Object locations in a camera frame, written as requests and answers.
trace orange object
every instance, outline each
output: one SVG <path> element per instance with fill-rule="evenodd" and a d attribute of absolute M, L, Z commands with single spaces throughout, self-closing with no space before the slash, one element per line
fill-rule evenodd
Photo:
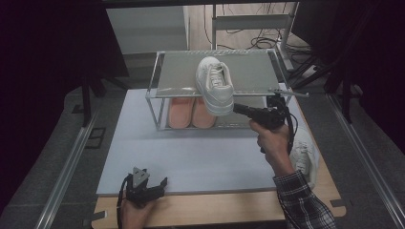
<path fill-rule="evenodd" d="M 202 97 L 196 99 L 193 110 L 193 126 L 206 129 L 214 125 L 216 116 L 208 113 Z"/>
<path fill-rule="evenodd" d="M 194 98 L 176 97 L 170 99 L 169 126 L 173 129 L 183 129 L 190 125 Z"/>

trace person's right hand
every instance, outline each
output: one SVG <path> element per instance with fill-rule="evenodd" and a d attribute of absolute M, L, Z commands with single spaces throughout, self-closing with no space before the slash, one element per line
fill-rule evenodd
<path fill-rule="evenodd" d="M 293 174 L 288 155 L 288 126 L 283 125 L 278 130 L 270 131 L 257 122 L 250 120 L 250 128 L 259 134 L 257 144 L 265 149 L 266 161 L 271 165 L 277 177 Z"/>

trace shoelace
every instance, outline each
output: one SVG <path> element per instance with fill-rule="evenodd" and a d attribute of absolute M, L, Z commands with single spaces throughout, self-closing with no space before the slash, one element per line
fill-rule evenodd
<path fill-rule="evenodd" d="M 211 71 L 209 72 L 209 77 L 211 80 L 211 84 L 214 87 L 223 86 L 224 85 L 224 73 L 223 67 L 220 63 L 213 64 L 211 67 Z"/>

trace gray floor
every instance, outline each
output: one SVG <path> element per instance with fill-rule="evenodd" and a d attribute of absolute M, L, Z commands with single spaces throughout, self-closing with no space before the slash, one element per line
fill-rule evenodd
<path fill-rule="evenodd" d="M 131 77 L 120 80 L 133 88 L 144 88 L 151 71 L 148 66 L 130 69 Z M 298 100 L 347 207 L 347 214 L 337 219 L 339 228 L 396 228 L 322 90 L 324 81 L 325 78 L 321 78 L 300 90 L 310 92 L 310 98 Z M 108 81 L 103 81 L 103 84 L 107 94 L 102 98 L 92 96 L 92 104 L 101 104 L 94 128 L 105 128 L 103 140 L 99 142 L 96 138 L 87 141 L 88 148 L 84 149 L 78 161 L 52 228 L 83 228 L 83 220 L 90 219 L 94 212 L 96 187 L 125 96 L 125 91 L 116 85 Z M 0 228 L 33 228 L 37 223 L 80 131 L 82 114 L 72 113 L 75 106 L 80 104 L 80 89 L 66 96 L 65 110 L 41 156 L 4 210 Z M 404 206 L 405 156 L 364 113 L 356 99 L 351 104 L 355 130 Z M 256 228 L 259 224 L 261 222 L 182 228 Z"/>

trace plaid shirt sleeve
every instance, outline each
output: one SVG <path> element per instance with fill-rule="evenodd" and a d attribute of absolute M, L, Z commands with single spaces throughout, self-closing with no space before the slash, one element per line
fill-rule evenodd
<path fill-rule="evenodd" d="M 301 171 L 273 179 L 288 228 L 336 228 L 330 209 L 311 191 Z"/>

